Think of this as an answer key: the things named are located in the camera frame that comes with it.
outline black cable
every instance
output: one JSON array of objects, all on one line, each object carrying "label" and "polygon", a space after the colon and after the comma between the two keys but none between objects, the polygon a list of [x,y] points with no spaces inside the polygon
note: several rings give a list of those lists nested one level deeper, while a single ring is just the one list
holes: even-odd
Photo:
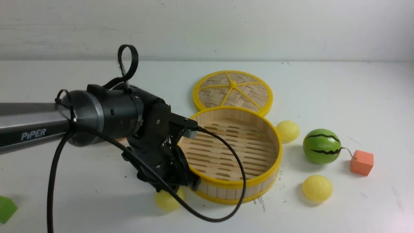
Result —
[{"label": "black cable", "polygon": [[68,131],[62,138],[58,147],[56,148],[55,155],[52,161],[51,172],[49,174],[48,197],[46,201],[46,222],[48,233],[53,233],[53,194],[55,191],[56,170],[58,168],[60,154],[62,153],[63,147],[65,146],[66,142],[73,136],[72,132],[73,131]]},{"label": "black cable", "polygon": [[234,155],[234,157],[237,160],[238,165],[240,166],[240,170],[241,170],[241,174],[243,177],[243,189],[241,192],[241,196],[240,199],[238,201],[238,203],[236,204],[236,207],[234,208],[234,210],[228,214],[227,216],[223,217],[223,218],[210,218],[207,216],[204,216],[200,213],[198,213],[197,211],[195,211],[193,208],[191,208],[185,201],[183,201],[175,192],[174,190],[161,178],[159,177],[147,164],[145,164],[144,162],[142,162],[139,158],[135,157],[134,154],[132,153],[132,151],[128,150],[124,145],[122,145],[121,143],[119,143],[118,141],[92,129],[92,128],[87,128],[87,127],[83,127],[83,128],[78,128],[77,131],[86,131],[89,132],[91,134],[94,134],[98,137],[100,137],[103,140],[106,140],[107,142],[113,144],[114,146],[118,147],[119,149],[121,149],[122,151],[125,152],[125,154],[128,156],[127,159],[129,161],[133,161],[136,164],[139,164],[142,168],[144,168],[147,172],[149,172],[154,178],[155,180],[157,180],[164,188],[164,190],[166,190],[175,200],[177,200],[178,203],[180,203],[188,212],[192,213],[194,216],[208,221],[208,222],[213,222],[213,223],[219,223],[219,222],[223,222],[229,218],[231,218],[232,216],[234,216],[234,214],[238,211],[238,209],[240,208],[241,204],[243,203],[244,200],[244,196],[246,194],[246,186],[247,186],[247,179],[246,179],[246,174],[244,172],[243,169],[243,164],[240,161],[240,158],[237,156],[236,152],[234,151],[234,149],[221,137],[217,136],[214,133],[211,133],[201,127],[197,128],[198,131],[203,132],[203,133],[207,133],[217,139],[219,139],[224,145],[226,145],[229,150],[232,152],[232,154]]},{"label": "black cable", "polygon": [[[209,131],[201,128],[201,127],[198,127],[197,130],[200,131],[200,132],[203,132],[203,133],[207,133],[207,134],[219,139],[222,143],[224,143],[229,148],[229,150],[233,153],[234,157],[237,160],[237,163],[240,166],[241,174],[242,174],[242,177],[243,177],[243,189],[242,189],[242,193],[241,193],[241,196],[240,196],[240,200],[236,204],[236,207],[234,208],[234,210],[230,214],[228,214],[227,216],[225,216],[223,218],[210,218],[210,217],[204,216],[204,215],[198,213],[197,211],[195,211],[187,203],[185,203],[185,201],[183,201],[174,192],[174,190],[161,177],[159,177],[147,164],[142,162],[139,158],[135,157],[134,154],[132,153],[132,151],[128,150],[124,145],[122,145],[118,141],[116,141],[116,140],[114,140],[114,139],[112,139],[112,138],[110,138],[110,137],[108,137],[108,136],[92,129],[92,128],[89,128],[89,127],[82,127],[82,128],[77,128],[76,129],[76,131],[85,131],[85,132],[89,132],[91,134],[94,134],[94,135],[100,137],[101,139],[106,140],[107,142],[109,142],[109,143],[113,144],[114,146],[118,147],[119,149],[121,149],[123,152],[125,152],[125,155],[127,156],[127,159],[129,161],[133,161],[133,164],[138,164],[139,166],[144,168],[147,172],[149,172],[155,178],[155,180],[157,180],[161,184],[161,186],[164,188],[164,190],[166,190],[175,200],[177,200],[178,203],[180,203],[186,210],[188,210],[194,216],[196,216],[196,217],[198,217],[202,220],[208,221],[208,222],[213,222],[213,223],[223,222],[223,221],[231,218],[232,216],[234,216],[234,214],[238,211],[241,204],[243,203],[244,196],[246,194],[246,186],[247,186],[246,174],[244,172],[243,164],[240,161],[240,158],[237,156],[234,149],[224,139],[222,139],[221,137],[217,136],[216,134],[211,133],[211,132],[209,132]],[[51,172],[50,172],[50,178],[49,178],[49,186],[48,186],[48,198],[47,198],[47,228],[48,228],[48,233],[53,233],[53,191],[54,191],[54,185],[55,185],[57,165],[58,165],[58,161],[59,161],[60,154],[62,152],[63,146],[70,139],[73,132],[74,132],[74,130],[71,130],[63,137],[63,139],[59,143],[59,146],[56,149],[55,156],[53,157],[53,162],[52,162],[52,167],[51,167]]]},{"label": "black cable", "polygon": [[[125,68],[122,64],[122,52],[124,51],[125,48],[129,48],[129,50],[131,51],[131,66],[130,66],[130,68],[129,68],[129,70],[126,74],[125,74],[125,70],[124,70]],[[137,49],[134,46],[129,45],[129,44],[121,45],[118,49],[118,64],[119,64],[120,69],[121,69],[122,77],[112,79],[111,81],[109,81],[108,83],[103,85],[103,88],[109,90],[109,89],[115,87],[116,85],[118,85],[119,83],[126,82],[129,79],[131,79],[132,76],[137,71],[138,62],[139,62],[139,58],[138,58]]]}]

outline toy watermelon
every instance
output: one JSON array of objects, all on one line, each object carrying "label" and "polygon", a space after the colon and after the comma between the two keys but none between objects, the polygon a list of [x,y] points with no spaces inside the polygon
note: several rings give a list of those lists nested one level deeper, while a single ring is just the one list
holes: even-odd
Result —
[{"label": "toy watermelon", "polygon": [[341,152],[338,136],[327,129],[315,129],[303,140],[303,151],[306,157],[316,164],[328,164],[338,158]]}]

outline woven bamboo lid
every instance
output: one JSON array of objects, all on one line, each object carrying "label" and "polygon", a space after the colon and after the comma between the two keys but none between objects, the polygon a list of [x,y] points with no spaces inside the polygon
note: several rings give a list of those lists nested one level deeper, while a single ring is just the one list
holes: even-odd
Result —
[{"label": "woven bamboo lid", "polygon": [[234,106],[265,116],[272,106],[273,94],[263,80],[252,74],[223,70],[208,74],[196,84],[193,102],[198,111]]}]

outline black loop handle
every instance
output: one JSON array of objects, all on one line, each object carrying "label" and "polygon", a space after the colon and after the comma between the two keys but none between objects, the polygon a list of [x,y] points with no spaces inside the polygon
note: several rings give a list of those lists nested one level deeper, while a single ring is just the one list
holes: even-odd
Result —
[{"label": "black loop handle", "polygon": [[[127,73],[125,73],[125,68],[122,64],[122,52],[124,51],[125,48],[129,48],[129,50],[131,51],[131,66]],[[127,82],[129,79],[132,78],[132,76],[134,76],[135,72],[137,71],[138,62],[139,62],[139,56],[138,56],[137,49],[133,45],[129,45],[129,44],[121,45],[118,49],[118,64],[121,69],[122,77],[114,78],[113,80],[105,84],[103,87],[109,90],[115,87],[116,85],[118,85],[119,83]]]}]

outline white table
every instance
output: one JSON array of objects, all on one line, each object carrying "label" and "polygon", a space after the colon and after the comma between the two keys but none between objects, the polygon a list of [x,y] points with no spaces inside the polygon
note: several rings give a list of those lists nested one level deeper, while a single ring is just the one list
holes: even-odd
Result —
[{"label": "white table", "polygon": [[[67,145],[55,188],[55,232],[414,232],[414,65],[409,63],[322,62],[141,62],[131,84],[172,105],[184,116],[196,112],[194,84],[218,70],[242,70],[269,84],[274,125],[298,123],[298,139],[284,145],[274,186],[244,204],[223,223],[208,223],[184,208],[163,215],[153,204],[154,190],[139,181],[120,150],[106,144]],[[115,61],[1,61],[0,101],[52,102],[57,92],[104,84],[120,72]],[[310,164],[301,143],[312,129],[333,130],[342,145],[374,154],[368,177],[349,171],[343,151],[327,165]],[[19,206],[2,233],[46,231],[46,188],[57,142],[0,155],[0,195]],[[308,206],[298,195],[310,175],[328,177],[332,197]],[[233,206],[205,201],[187,192],[187,202],[211,217]]]}]

